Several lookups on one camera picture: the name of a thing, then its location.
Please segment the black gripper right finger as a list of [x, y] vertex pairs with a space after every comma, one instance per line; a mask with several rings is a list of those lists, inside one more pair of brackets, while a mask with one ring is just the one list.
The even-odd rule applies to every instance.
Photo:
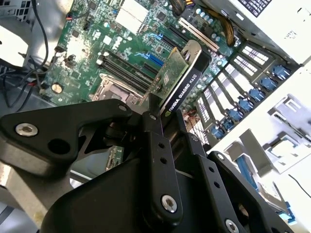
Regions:
[[222, 153], [204, 152], [198, 137], [187, 132], [181, 111], [176, 120], [181, 146], [176, 169], [194, 178], [198, 187], [194, 199], [213, 233], [292, 232]]

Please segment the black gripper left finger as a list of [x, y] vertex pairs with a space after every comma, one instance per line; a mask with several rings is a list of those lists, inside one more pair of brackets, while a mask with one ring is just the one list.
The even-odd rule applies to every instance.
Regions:
[[144, 216], [183, 216], [171, 145], [154, 94], [143, 113], [111, 99], [6, 115], [0, 120], [0, 136], [2, 162], [48, 181], [64, 178], [81, 156], [121, 147], [119, 165], [140, 160], [147, 193]]

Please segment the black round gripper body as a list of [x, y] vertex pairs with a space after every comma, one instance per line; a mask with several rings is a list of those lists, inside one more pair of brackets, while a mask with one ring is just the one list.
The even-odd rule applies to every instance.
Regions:
[[177, 173], [183, 219], [176, 227], [149, 227], [140, 160], [117, 166], [60, 197], [44, 217], [43, 233], [217, 233], [207, 199], [193, 178]]

